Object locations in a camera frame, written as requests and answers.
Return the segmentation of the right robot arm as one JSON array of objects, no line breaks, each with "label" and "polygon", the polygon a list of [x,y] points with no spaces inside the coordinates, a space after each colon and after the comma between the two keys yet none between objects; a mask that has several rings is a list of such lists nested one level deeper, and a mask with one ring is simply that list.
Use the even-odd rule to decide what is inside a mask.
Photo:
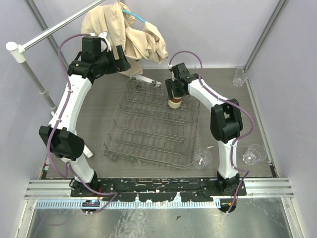
[{"label": "right robot arm", "polygon": [[172,73],[165,80],[168,93],[168,105],[177,109],[183,97],[190,95],[202,103],[211,114],[210,130],[218,141],[219,168],[216,186],[222,195],[229,195],[239,184],[240,175],[236,167],[236,145],[234,140],[243,129],[239,103],[236,99],[227,99],[209,87],[198,74],[191,74],[184,63],[169,66]]}]

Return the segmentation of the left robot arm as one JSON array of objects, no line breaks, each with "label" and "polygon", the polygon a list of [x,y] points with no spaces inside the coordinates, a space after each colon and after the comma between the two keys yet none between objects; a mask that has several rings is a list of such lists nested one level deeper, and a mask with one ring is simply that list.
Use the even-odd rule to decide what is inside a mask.
[{"label": "left robot arm", "polygon": [[78,136],[76,124],[84,99],[94,81],[105,74],[130,69],[123,48],[113,48],[108,32],[99,35],[80,34],[82,50],[64,71],[66,88],[53,118],[47,126],[41,126],[39,136],[47,147],[49,158],[55,155],[71,171],[81,190],[87,196],[99,193],[96,172],[89,166],[85,155],[85,142]]}]

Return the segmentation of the beige brown travel cup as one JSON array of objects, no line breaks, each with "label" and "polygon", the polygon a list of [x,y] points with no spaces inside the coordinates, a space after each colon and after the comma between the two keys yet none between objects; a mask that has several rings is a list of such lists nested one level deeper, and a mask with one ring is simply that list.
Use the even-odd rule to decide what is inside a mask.
[{"label": "beige brown travel cup", "polygon": [[172,109],[179,108],[181,106],[181,103],[182,103],[182,98],[168,100],[168,105]]}]

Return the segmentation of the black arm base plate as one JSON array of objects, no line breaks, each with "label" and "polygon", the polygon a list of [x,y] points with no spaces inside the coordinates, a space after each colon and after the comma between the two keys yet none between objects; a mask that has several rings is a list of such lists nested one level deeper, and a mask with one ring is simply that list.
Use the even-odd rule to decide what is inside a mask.
[{"label": "black arm base plate", "polygon": [[110,201],[163,202],[173,201],[180,195],[181,202],[213,201],[215,196],[234,196],[236,186],[219,191],[214,178],[101,178],[97,180],[95,190],[108,196],[89,191],[80,182],[72,179],[69,183],[71,197],[95,197]]}]

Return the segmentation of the clear tumbler from corner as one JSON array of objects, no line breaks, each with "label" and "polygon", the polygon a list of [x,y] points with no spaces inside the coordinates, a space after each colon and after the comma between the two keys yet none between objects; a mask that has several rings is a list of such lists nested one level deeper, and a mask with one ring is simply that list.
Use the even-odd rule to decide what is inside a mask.
[{"label": "clear tumbler from corner", "polygon": [[241,87],[246,81],[246,76],[247,69],[245,67],[236,68],[232,83],[237,87]]}]

